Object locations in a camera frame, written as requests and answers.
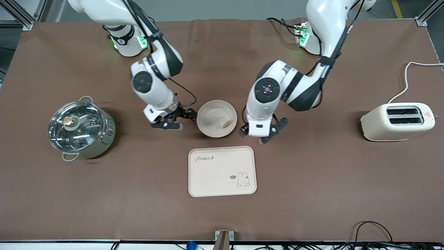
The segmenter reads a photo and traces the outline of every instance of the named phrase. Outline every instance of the pot lid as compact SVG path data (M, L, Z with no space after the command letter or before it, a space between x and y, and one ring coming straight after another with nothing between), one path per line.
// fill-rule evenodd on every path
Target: pot lid
M103 114L87 101L75 101L60 108L48 128L52 146L64 152L75 152L92 144L102 131Z

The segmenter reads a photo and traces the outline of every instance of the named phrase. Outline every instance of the white toaster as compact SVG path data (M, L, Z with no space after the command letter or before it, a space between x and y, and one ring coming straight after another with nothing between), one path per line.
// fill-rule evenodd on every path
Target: white toaster
M424 103L389 103L364 115L361 125L371 141L404 141L433 128L435 117Z

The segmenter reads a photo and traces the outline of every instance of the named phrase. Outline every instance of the white tray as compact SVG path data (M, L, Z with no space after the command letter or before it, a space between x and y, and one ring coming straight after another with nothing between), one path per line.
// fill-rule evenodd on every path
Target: white tray
M188 154L188 192L193 197L256 192L253 149L193 149Z

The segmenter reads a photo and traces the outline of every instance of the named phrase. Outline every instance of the lid knob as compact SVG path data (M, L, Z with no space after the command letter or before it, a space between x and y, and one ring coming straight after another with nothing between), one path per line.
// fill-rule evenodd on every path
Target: lid knob
M74 119L72 117L66 117L65 119L63 119L63 124L65 126L69 126L74 122Z

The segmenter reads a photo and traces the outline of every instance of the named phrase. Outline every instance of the pot handle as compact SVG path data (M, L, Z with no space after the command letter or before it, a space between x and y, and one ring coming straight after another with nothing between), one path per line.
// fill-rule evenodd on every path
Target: pot handle
M79 101L83 101L83 100L85 100L85 99L91 99L91 103L94 103L94 100L92 99L91 96L84 96L84 97L81 97L81 98L79 99Z
M73 159L71 159L71 160L68 160L66 158L67 155L75 155L75 157ZM71 161L75 161L79 157L79 155L80 155L80 153L65 153L65 152L63 152L62 153L62 159L64 161L71 162Z

